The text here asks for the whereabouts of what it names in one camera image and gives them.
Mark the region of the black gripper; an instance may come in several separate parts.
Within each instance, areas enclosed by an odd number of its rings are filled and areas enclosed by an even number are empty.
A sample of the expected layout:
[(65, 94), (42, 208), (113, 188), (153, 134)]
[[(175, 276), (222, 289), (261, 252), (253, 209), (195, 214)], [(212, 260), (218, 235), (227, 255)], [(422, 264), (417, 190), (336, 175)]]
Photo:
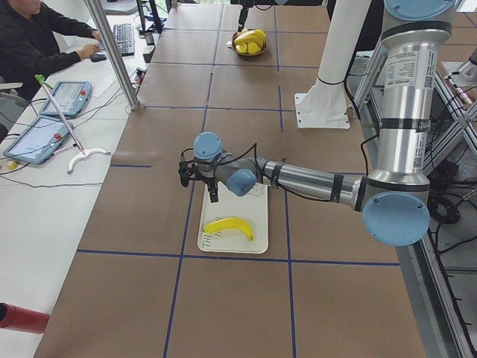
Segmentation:
[(238, 27), (244, 28), (248, 15), (248, 8), (243, 7), (240, 11), (239, 18), (238, 18)]
[(214, 169), (211, 169), (209, 164), (199, 163), (198, 178), (208, 186), (209, 200), (211, 202), (218, 201), (218, 185), (215, 178)]

